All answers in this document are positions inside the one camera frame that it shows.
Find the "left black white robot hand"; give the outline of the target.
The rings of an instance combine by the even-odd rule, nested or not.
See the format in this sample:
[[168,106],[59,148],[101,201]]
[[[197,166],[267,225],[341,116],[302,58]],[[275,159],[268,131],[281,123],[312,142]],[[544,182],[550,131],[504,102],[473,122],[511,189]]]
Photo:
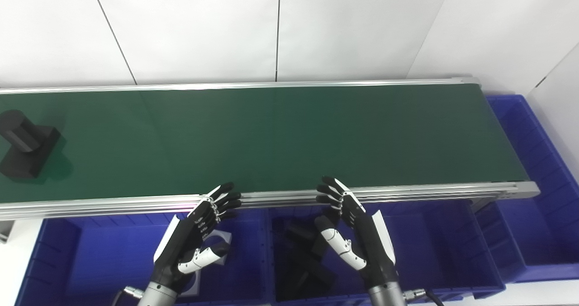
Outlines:
[[220,241],[203,247],[205,238],[216,225],[240,207],[241,195],[233,191],[232,182],[215,187],[203,195],[197,205],[182,219],[174,216],[154,254],[152,287],[179,295],[192,274],[229,253],[230,243]]

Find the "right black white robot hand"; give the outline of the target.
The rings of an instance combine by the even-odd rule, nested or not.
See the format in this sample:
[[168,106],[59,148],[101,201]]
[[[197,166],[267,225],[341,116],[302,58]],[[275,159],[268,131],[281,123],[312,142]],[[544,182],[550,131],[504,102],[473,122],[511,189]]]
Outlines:
[[347,265],[355,269],[367,289],[398,282],[399,275],[388,255],[384,240],[371,216],[349,187],[341,181],[323,176],[317,186],[316,201],[325,203],[351,228],[356,241],[346,240],[326,215],[314,221],[321,236]]

